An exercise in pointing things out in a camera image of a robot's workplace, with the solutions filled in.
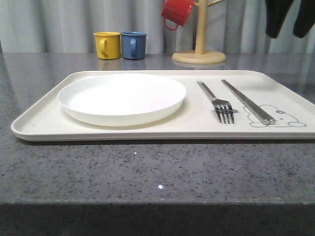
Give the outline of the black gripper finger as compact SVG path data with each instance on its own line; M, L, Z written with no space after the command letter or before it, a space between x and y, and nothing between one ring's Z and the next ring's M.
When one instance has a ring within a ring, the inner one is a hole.
M293 34L299 38L307 35L315 24L315 1L301 0L299 12L293 27Z
M265 0L266 3L266 34L275 39L278 37L286 15L293 0Z

